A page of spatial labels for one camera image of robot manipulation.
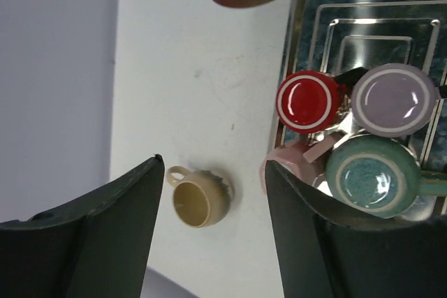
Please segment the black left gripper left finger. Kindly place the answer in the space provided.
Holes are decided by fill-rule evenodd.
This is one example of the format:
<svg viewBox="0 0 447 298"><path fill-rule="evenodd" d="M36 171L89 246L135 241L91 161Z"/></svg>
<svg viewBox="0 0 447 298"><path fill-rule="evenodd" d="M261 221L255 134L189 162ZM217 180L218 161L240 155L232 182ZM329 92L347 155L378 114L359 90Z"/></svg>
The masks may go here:
<svg viewBox="0 0 447 298"><path fill-rule="evenodd" d="M155 155L87 194L1 224L2 297L139 297L165 165Z"/></svg>

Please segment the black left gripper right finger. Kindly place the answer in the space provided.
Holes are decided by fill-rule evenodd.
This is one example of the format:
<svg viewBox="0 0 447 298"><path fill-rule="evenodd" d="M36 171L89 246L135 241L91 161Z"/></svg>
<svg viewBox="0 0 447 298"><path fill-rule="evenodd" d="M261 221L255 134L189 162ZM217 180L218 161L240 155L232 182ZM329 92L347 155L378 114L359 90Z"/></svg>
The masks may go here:
<svg viewBox="0 0 447 298"><path fill-rule="evenodd" d="M265 180L286 297L445 297L446 217L353 209L269 161Z"/></svg>

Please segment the beige round mug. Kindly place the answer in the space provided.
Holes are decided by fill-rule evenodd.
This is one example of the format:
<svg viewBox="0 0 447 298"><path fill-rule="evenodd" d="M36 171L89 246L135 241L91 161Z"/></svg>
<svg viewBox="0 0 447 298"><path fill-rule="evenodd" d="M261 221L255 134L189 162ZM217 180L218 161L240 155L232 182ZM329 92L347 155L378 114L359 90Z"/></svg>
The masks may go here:
<svg viewBox="0 0 447 298"><path fill-rule="evenodd" d="M215 225L230 211L234 188L220 172L172 166L166 181L173 187L175 213L192 228Z"/></svg>

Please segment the lilac mug black handle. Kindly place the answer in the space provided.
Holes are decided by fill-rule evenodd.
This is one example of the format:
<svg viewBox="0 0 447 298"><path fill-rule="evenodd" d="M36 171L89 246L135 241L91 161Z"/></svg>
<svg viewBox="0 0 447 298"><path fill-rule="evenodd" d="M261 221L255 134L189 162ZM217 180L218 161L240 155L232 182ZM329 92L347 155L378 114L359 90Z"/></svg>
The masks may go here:
<svg viewBox="0 0 447 298"><path fill-rule="evenodd" d="M425 126L446 85L436 86L422 70L405 64L354 68L335 77L352 90L353 120L381 137L404 137Z"/></svg>

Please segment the teal glazed mug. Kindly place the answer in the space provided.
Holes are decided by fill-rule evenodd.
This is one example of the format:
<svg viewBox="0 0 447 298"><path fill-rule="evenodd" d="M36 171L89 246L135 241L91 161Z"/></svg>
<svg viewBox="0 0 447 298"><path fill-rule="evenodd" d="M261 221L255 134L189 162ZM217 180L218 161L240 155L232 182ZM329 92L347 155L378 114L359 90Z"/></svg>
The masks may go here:
<svg viewBox="0 0 447 298"><path fill-rule="evenodd" d="M419 196L446 196L446 175L421 169L395 140L370 134L351 137L330 155L325 178L332 196L367 214L393 218Z"/></svg>

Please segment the pink faceted mug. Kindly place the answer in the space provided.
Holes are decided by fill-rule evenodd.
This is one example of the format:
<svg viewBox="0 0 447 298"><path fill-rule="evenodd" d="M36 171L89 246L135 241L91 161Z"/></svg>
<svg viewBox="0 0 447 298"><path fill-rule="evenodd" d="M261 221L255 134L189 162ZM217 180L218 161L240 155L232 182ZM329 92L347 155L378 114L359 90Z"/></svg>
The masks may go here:
<svg viewBox="0 0 447 298"><path fill-rule="evenodd" d="M265 157L259 170L264 194L267 194L265 171L268 161L276 161L298 179L312 186L315 179L324 173L325 164L333 147L342 138L341 132L334 132L321 141L291 140L273 149Z"/></svg>

